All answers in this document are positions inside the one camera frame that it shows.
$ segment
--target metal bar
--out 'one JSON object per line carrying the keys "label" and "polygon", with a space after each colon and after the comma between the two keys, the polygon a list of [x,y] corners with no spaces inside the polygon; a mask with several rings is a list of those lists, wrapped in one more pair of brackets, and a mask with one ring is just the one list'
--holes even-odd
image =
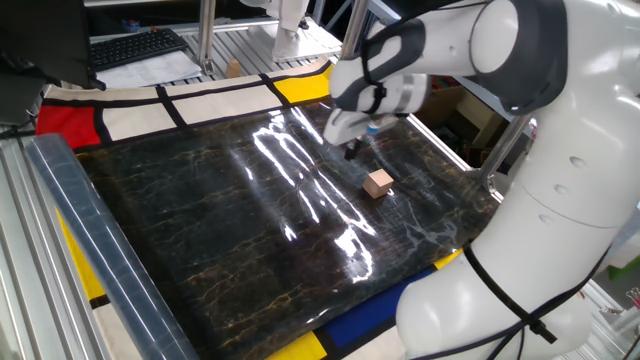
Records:
{"label": "metal bar", "polygon": [[324,27],[327,31],[330,30],[333,27],[333,25],[335,25],[336,22],[338,22],[338,20],[340,20],[342,15],[344,15],[344,12],[347,11],[349,6],[351,5],[351,1],[352,0],[347,0],[342,4],[342,6],[340,6],[338,11],[336,11],[336,13],[331,18],[331,20],[329,20],[329,23],[327,24],[327,26]]}
{"label": "metal bar", "polygon": [[282,70],[276,63],[273,62],[271,58],[271,54],[267,54],[262,46],[255,43],[255,40],[252,40],[248,31],[238,32],[240,37],[247,44],[247,54],[252,52],[256,54],[256,57],[262,60],[262,62],[269,68],[269,71],[279,71]]}
{"label": "metal bar", "polygon": [[214,72],[211,52],[213,51],[213,21],[215,15],[216,0],[201,0],[198,62],[207,75],[211,75]]}
{"label": "metal bar", "polygon": [[316,24],[320,25],[320,21],[322,21],[322,14],[324,13],[324,5],[326,0],[316,0],[316,5],[313,7],[313,21]]}
{"label": "metal bar", "polygon": [[371,0],[371,7],[369,7],[369,10],[375,16],[383,20],[400,20],[401,18],[401,16],[398,15],[397,12],[393,11],[393,9],[391,9],[389,5],[385,4],[382,0]]}
{"label": "metal bar", "polygon": [[353,10],[351,12],[351,18],[349,19],[349,26],[347,26],[347,33],[344,36],[342,42],[342,52],[340,58],[351,56],[356,51],[356,45],[362,34],[362,27],[364,26],[364,20],[367,17],[369,11],[369,2],[371,0],[355,0],[353,4]]}
{"label": "metal bar", "polygon": [[67,282],[69,289],[65,289],[65,294],[75,301],[84,328],[87,335],[90,336],[91,345],[95,348],[96,353],[100,353],[99,358],[110,359],[111,355],[109,353],[108,346],[105,343],[102,331],[100,330],[98,322],[93,314],[91,305],[87,301],[87,295],[84,285],[82,284],[82,279],[80,278],[78,268],[76,267],[73,256],[71,255],[71,250],[66,242],[64,230],[62,229],[58,219],[57,209],[53,204],[51,194],[43,191],[44,187],[40,178],[35,176],[31,171],[30,174],[34,183],[35,193],[40,201],[42,211],[44,212],[42,217],[51,229],[50,236],[47,236],[44,240],[51,243],[51,248],[55,249],[60,259],[59,271],[61,271],[61,273],[63,273],[68,279]]}
{"label": "metal bar", "polygon": [[27,166],[19,140],[9,144],[5,150],[7,167],[14,167],[13,173],[17,175],[13,188],[22,207],[23,226],[29,234],[33,259],[41,269],[41,282],[57,318],[58,333],[65,339],[68,358],[108,358],[104,343],[96,338],[96,334],[90,333],[93,327],[90,316],[83,314],[83,311],[91,310],[78,306],[78,302],[85,301],[84,293],[74,293],[68,274],[62,271],[60,254],[52,241],[53,233],[45,219],[41,197],[35,189],[34,176]]}
{"label": "metal bar", "polygon": [[462,160],[462,158],[460,158],[460,156],[456,154],[455,151],[451,150],[451,148],[448,147],[447,144],[445,144],[442,140],[440,140],[438,135],[434,134],[431,130],[429,130],[429,128],[422,121],[418,120],[418,118],[415,115],[409,114],[409,116],[407,116],[407,121],[411,125],[413,125],[413,127],[415,127],[416,130],[420,131],[422,135],[424,135],[424,137],[427,139],[427,141],[429,141],[430,143],[435,145],[440,151],[442,151],[442,155],[444,155],[450,161],[455,163],[462,171],[473,170],[473,168],[471,168],[471,166],[469,166],[466,162],[464,162],[464,160]]}
{"label": "metal bar", "polygon": [[229,34],[226,33],[218,33],[216,34],[218,39],[222,42],[222,44],[229,49],[229,52],[232,53],[243,70],[243,76],[249,74],[259,74],[260,71],[251,63],[251,61],[247,58],[247,56],[240,50],[240,48],[236,45],[236,43],[231,40]]}
{"label": "metal bar", "polygon": [[491,154],[489,154],[487,160],[482,164],[479,172],[480,181],[489,191],[493,188],[490,178],[516,144],[520,134],[522,134],[527,125],[529,125],[531,118],[531,114],[516,116],[513,121],[509,123],[509,126],[507,126],[507,129],[504,131],[504,134],[502,134],[500,140],[498,140],[496,146],[491,150]]}
{"label": "metal bar", "polygon": [[25,153],[101,280],[142,358],[197,359],[164,299],[62,136],[38,136],[26,145]]}
{"label": "metal bar", "polygon": [[240,51],[249,59],[251,64],[258,70],[255,73],[250,73],[249,75],[257,75],[260,73],[268,73],[271,71],[267,64],[256,54],[256,52],[251,49],[248,45],[245,38],[239,35],[238,32],[229,32],[229,38],[233,41],[234,44],[240,49]]}
{"label": "metal bar", "polygon": [[22,189],[16,189],[15,186],[20,184],[14,184],[20,175],[15,166],[10,164],[12,147],[16,142],[7,140],[0,143],[0,248],[6,259],[6,263],[3,261],[0,264],[0,270],[3,270],[3,286],[13,285],[11,290],[16,295],[15,299],[9,299],[14,309],[13,327],[17,329],[21,342],[21,356],[24,354],[27,359],[43,356],[72,358],[59,336],[54,310],[32,257],[29,236],[22,224],[19,198]]}

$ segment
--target blue patch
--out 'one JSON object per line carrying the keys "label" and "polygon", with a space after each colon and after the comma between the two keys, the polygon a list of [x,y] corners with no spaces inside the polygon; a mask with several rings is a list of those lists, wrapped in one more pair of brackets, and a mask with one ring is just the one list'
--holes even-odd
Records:
{"label": "blue patch", "polygon": [[425,269],[405,279],[331,320],[324,326],[324,329],[331,336],[336,346],[339,348],[344,347],[383,321],[395,316],[398,301],[404,289],[410,283],[420,280],[431,273],[431,269]]}

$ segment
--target black stripe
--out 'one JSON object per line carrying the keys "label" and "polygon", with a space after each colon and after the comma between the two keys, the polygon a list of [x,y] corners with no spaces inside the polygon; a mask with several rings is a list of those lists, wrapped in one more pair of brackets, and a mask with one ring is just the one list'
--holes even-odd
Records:
{"label": "black stripe", "polygon": [[[194,128],[198,128],[198,127],[201,127],[201,126],[212,125],[212,124],[215,124],[215,123],[218,123],[218,122],[234,120],[234,119],[241,118],[241,117],[244,117],[244,116],[260,115],[260,114],[264,114],[264,113],[269,112],[269,111],[285,110],[285,109],[286,109],[286,107],[284,107],[284,106],[276,106],[276,107],[263,109],[263,110],[258,110],[258,111],[253,111],[253,112],[245,113],[245,114],[231,115],[231,116],[226,116],[226,117],[217,118],[217,119],[205,120],[205,121],[201,121],[201,122],[198,122],[198,123],[189,124],[187,129],[194,129]],[[142,134],[142,135],[138,135],[138,136],[132,136],[132,137],[116,140],[116,141],[109,141],[109,143],[105,143],[105,144],[79,146],[79,147],[73,149],[73,152],[75,154],[82,154],[82,153],[91,152],[91,151],[98,150],[98,149],[104,149],[104,148],[107,148],[107,147],[110,147],[110,146],[114,146],[114,145],[126,144],[126,143],[129,143],[129,142],[150,138],[150,137],[153,137],[153,136],[159,136],[159,135],[163,135],[163,134],[170,134],[170,133],[173,133],[173,132],[176,132],[176,131],[179,131],[179,130],[180,130],[179,128],[171,128],[171,129],[165,129],[165,130],[160,130],[160,131],[154,131],[154,132],[151,132],[151,133]]]}
{"label": "black stripe", "polygon": [[171,99],[171,101],[190,99],[190,98],[193,98],[193,97],[198,97],[198,96],[203,96],[203,95],[217,94],[217,93],[221,93],[221,92],[225,92],[225,91],[234,91],[234,90],[247,89],[247,88],[250,88],[250,87],[261,86],[261,85],[264,85],[264,81],[258,80],[258,81],[254,81],[254,82],[250,82],[250,83],[246,83],[246,84],[225,86],[225,87],[222,87],[222,88],[219,88],[219,89],[207,89],[207,90],[197,91],[197,92],[194,92],[194,93],[174,95],[174,96],[170,96],[169,99]]}
{"label": "black stripe", "polygon": [[276,86],[273,84],[273,81],[271,81],[271,79],[269,79],[269,77],[267,75],[260,74],[259,76],[262,79],[262,81],[264,82],[264,84],[269,88],[269,90],[271,90],[273,95],[275,95],[278,98],[278,100],[280,100],[282,105],[291,106],[291,103],[289,102],[289,99],[287,99],[284,95],[282,95],[280,90],[278,90],[276,88]]}
{"label": "black stripe", "polygon": [[173,104],[173,101],[169,99],[169,95],[167,94],[167,89],[157,86],[156,91],[158,92],[158,98],[162,102],[162,106],[164,106],[164,109],[167,110],[167,113],[171,117],[171,120],[173,120],[173,122],[176,124],[178,128],[186,128],[187,123],[182,118],[182,115],[180,115],[180,112],[178,111],[178,109],[176,109],[176,106]]}
{"label": "black stripe", "polygon": [[101,295],[89,300],[89,304],[91,305],[91,309],[95,310],[101,306],[105,306],[111,303],[111,300],[107,297],[107,295]]}
{"label": "black stripe", "polygon": [[101,108],[124,108],[133,106],[143,106],[158,104],[159,99],[140,99],[140,100],[60,100],[60,99],[44,99],[42,106],[65,106],[72,108],[79,107],[101,107]]}
{"label": "black stripe", "polygon": [[93,109],[93,127],[96,129],[96,134],[98,134],[100,142],[103,145],[106,145],[111,144],[113,140],[111,139],[111,135],[109,134],[109,129],[107,129],[107,126],[104,124],[104,119],[102,118],[103,112],[103,108]]}
{"label": "black stripe", "polygon": [[327,353],[327,356],[323,357],[324,360],[340,359],[338,357],[338,355],[340,354],[340,348],[333,341],[333,338],[331,337],[331,335],[329,335],[329,332],[327,332],[324,326],[313,330],[313,334],[320,342],[320,345],[322,345],[324,352]]}
{"label": "black stripe", "polygon": [[280,80],[286,80],[286,79],[299,79],[299,78],[305,78],[305,77],[311,77],[311,76],[316,76],[316,75],[320,75],[322,73],[324,73],[325,71],[327,71],[327,69],[332,65],[333,63],[331,61],[327,61],[326,64],[322,65],[322,67],[316,71],[310,72],[310,73],[304,73],[304,74],[300,74],[300,75],[281,75],[281,76],[276,76],[271,78],[271,81],[276,82],[276,81],[280,81]]}

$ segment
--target keyboard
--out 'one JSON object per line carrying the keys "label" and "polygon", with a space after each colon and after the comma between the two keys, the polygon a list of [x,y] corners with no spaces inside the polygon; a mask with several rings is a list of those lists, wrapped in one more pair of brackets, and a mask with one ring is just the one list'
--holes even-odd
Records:
{"label": "keyboard", "polygon": [[159,29],[91,44],[91,64],[102,71],[186,48],[171,29]]}

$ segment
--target computer monitor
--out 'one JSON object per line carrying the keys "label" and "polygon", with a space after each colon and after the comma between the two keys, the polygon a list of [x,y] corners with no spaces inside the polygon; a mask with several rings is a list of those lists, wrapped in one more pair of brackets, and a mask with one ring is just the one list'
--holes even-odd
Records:
{"label": "computer monitor", "polygon": [[[89,61],[82,0],[0,0],[0,51],[34,64],[53,79],[104,89]],[[0,67],[0,123],[24,121],[23,107],[35,101],[38,80],[33,74]]]}

